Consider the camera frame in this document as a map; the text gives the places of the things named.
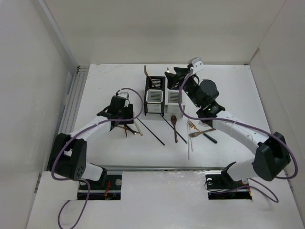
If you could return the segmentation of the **black round spoon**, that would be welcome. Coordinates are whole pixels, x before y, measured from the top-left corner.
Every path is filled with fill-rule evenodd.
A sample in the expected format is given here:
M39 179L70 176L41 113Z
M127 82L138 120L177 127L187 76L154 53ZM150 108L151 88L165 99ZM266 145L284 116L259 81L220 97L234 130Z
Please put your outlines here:
M128 125L126 125L126 127L127 127L128 131L132 132L133 134L137 133L136 131L132 130Z

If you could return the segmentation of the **silver fork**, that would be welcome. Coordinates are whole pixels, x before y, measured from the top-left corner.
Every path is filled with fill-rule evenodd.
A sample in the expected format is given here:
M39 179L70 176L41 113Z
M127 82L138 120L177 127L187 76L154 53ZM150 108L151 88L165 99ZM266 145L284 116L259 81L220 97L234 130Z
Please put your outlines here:
M200 125L207 126L207 124L204 123L204 122L202 122L202 121L198 121L198 123L199 123Z

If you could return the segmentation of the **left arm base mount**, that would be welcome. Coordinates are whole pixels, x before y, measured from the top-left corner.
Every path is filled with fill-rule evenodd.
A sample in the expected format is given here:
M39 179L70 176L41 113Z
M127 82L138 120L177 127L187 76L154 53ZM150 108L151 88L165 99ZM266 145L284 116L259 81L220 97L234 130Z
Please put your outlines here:
M122 172L108 171L101 182L88 181L90 193L88 200L120 200L122 188Z

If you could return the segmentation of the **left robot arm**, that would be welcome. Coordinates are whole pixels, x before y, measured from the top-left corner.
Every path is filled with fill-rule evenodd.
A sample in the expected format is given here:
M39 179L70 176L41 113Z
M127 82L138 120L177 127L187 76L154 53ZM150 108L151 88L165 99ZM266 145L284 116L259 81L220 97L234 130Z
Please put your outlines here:
M127 104L129 94L114 95L110 105L97 113L95 118L77 131L56 136L47 170L73 181L90 180L96 189L107 182L106 169L87 162L87 145L118 125L133 123L133 105Z

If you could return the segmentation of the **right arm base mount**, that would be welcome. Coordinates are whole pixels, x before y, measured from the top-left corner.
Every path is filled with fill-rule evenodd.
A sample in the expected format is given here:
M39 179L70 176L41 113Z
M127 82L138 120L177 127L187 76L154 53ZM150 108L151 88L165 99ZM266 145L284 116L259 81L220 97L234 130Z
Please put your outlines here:
M204 187L209 200L252 200L250 188L242 181L233 181L221 174L205 175Z

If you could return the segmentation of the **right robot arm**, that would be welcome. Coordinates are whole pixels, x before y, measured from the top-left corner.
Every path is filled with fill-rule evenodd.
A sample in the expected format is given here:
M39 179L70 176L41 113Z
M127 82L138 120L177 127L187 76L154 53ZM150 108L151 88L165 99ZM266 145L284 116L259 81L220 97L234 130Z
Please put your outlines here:
M216 84L211 80L200 81L197 67L174 68L175 73L165 72L168 89L185 92L198 108L197 119L220 130L245 147L254 158L243 162L232 162L221 172L221 183L231 188L244 178L260 177L272 181L290 162L295 162L291 150L286 146L282 134L270 134L259 128L244 124L216 102L219 95Z

